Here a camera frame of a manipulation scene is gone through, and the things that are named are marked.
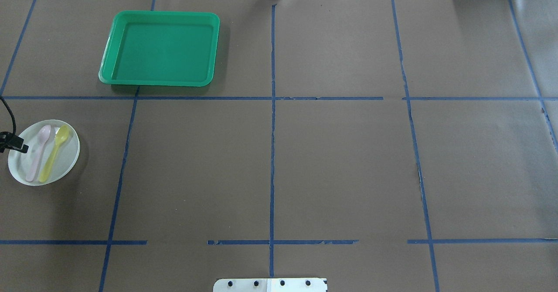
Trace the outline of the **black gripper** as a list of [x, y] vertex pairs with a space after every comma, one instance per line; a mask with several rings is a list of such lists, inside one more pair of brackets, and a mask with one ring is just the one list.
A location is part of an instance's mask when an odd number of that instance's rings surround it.
[[6, 150], [13, 150], [25, 154], [28, 152], [28, 149], [29, 147], [26, 144], [18, 146], [18, 137], [13, 133], [0, 133], [0, 153], [4, 153]]

